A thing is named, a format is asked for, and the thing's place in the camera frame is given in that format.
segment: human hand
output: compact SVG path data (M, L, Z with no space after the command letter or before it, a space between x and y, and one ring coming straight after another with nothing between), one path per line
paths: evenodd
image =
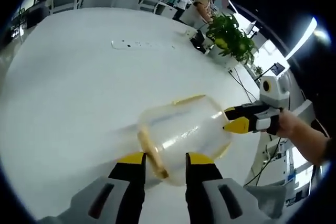
M278 137L291 138L298 126L305 125L304 121L288 110L283 110L279 115Z

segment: black wire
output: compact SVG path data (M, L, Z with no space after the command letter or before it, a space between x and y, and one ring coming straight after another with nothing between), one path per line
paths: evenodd
M288 98L288 110L290 110L290 97ZM264 167L260 170L260 172L253 178L253 179L251 179L249 182L247 182L246 184L245 184L245 186L247 186L248 184L250 184L253 180L255 180L258 176L258 180L257 180L257 182L256 182L256 186L258 185L258 183L259 183L259 180L260 180L260 177L261 177L261 173L263 172L263 170L266 168L266 166L269 164L269 163L271 163L271 160L275 157L275 154L276 154L276 152L277 152L277 150L278 150L278 148L279 148L279 144L280 144L280 141L281 141L281 138L279 138L279 141L278 141L278 143L277 143L277 147L275 148L275 150L274 150L274 153L273 153L273 156L269 159L269 161L264 165Z
M240 77L239 77L239 75L238 75L238 72L237 72L237 75L238 75L238 78L240 79L240 82L239 82L239 81L232 75L232 73L229 72L229 74L232 76L232 78L233 78L233 79L234 79L240 86L243 87L243 89L244 89L244 91L245 91L245 93L246 93L246 95L247 95L248 100L250 101L250 103L252 103L252 100L251 100L250 96L248 95L248 93L249 93L250 95L252 95L252 97L257 101L257 98L256 98L250 91L248 91L248 90L244 87L244 85L243 85L243 83L241 82L241 79L240 79Z
M267 166L269 163L271 163L271 160L272 160L272 159L275 157L275 155L277 154L277 150L278 150L278 148L279 148L280 141L281 141L281 138L279 138L279 141L278 141L278 143L277 143L277 147L275 148L274 153L273 153L272 157L269 159L269 161L267 161L267 163L263 166L263 168L260 170L260 172L259 172L256 176L254 176L253 179L251 179L249 182L247 182L244 186L249 185L249 184L250 184L253 180L255 180L258 176L259 176L259 178L260 178L261 173L263 172L263 170L266 168L266 166Z
M197 30L200 30L200 29L202 29L205 25L208 25L209 24L209 22L206 22L204 25L202 25L199 29L197 29Z
M251 172L252 172L253 176L255 176L255 175L256 175L256 173L254 172L254 170L253 170L253 168L252 168L252 167L251 167Z

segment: cable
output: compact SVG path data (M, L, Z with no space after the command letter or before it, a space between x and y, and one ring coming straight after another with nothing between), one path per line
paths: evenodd
M248 90L244 87L244 85L243 85L243 83L242 83L242 81L241 81L241 79L240 79L240 76L239 76L237 70L236 70L235 68L234 68L234 70L236 71L237 76L238 76L240 82L239 82L239 81L232 75L232 73L229 72L229 74L232 76L232 78L233 78L233 79L234 79L234 80L235 80L241 87L243 87L243 89L244 89L244 91L245 91L245 93L246 93L246 95L247 95L248 100L250 101L250 103L252 103L252 100L251 100L250 96L248 95L248 93L249 93L250 95L252 95L252 97L257 101L257 98L256 98L250 91L248 91Z
M266 153L266 156L267 156L267 160L270 160L271 159L271 155L269 154L268 150L267 150L267 145L265 145L265 153Z
M288 98L288 110L290 110L290 96L289 96L289 98ZM276 153L277 153L277 150L278 150L278 148L279 148L280 141L281 141L281 137L279 138L279 141L278 141L278 143L277 143L277 147L276 147L275 150L274 150L274 153L273 153L272 158L270 158L269 161L267 161L267 163L264 165L264 167L261 169L261 171L260 171L260 172L259 172L253 179L251 179L248 183L246 183L245 186L247 186L248 184L250 184L253 180L255 180L255 179L259 176L259 177L258 177L258 180L257 180L257 182L256 182L256 186L258 185L259 180L260 180L260 177L261 177L261 173L262 173L263 170L266 168L266 166L267 166L269 163L271 163L272 159L275 157L275 155L276 155Z
M199 29L197 29L197 30L201 30L205 25L208 25L209 24L209 22L206 22L204 25L202 25Z
M279 141L278 141L278 143L277 143L277 147L276 147L275 150L274 150L274 153L273 153L273 155L272 155L272 158L270 158L270 160L267 161L267 163L263 166L263 168L260 170L260 172L259 172L253 179L251 179L249 182L247 182L244 186L248 186L248 185L249 185L253 180L255 180L257 177L260 178L261 173L263 172L263 170L267 167L267 165L268 165L269 163L271 163L271 160L272 160L272 159L275 157L275 155L277 154L277 150L278 150L280 141L281 141L281 138L279 138Z
M254 170L253 170L253 168L252 168L252 167L251 167L251 172L252 172L253 176L255 176L255 175L256 175L256 173L254 172Z

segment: human arm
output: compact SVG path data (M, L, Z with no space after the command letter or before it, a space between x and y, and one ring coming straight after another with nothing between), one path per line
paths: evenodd
M206 22L211 22L212 18L209 17L208 12L206 11L205 7L201 3L195 3L196 9L198 13L201 15L201 17L206 21Z
M313 129L288 110L281 112L279 124L279 137L290 139L303 157L312 164L322 164L328 141L322 132Z

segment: desk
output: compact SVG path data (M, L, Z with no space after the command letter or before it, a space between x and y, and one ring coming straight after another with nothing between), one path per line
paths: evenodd
M117 8L70 10L45 18L15 56L0 96L0 155L18 198L36 217L57 215L113 160L134 149L116 132L142 111L195 94L222 108L248 102L244 90L181 34L190 27L158 15ZM115 50L116 39L173 45ZM246 70L246 88L258 88ZM223 177L243 184L260 134L235 135L216 160ZM188 223L185 187L146 191L140 223Z
M166 18L173 18L177 12L177 9L174 7L164 3L159 2L159 4L156 7L155 14L161 15Z

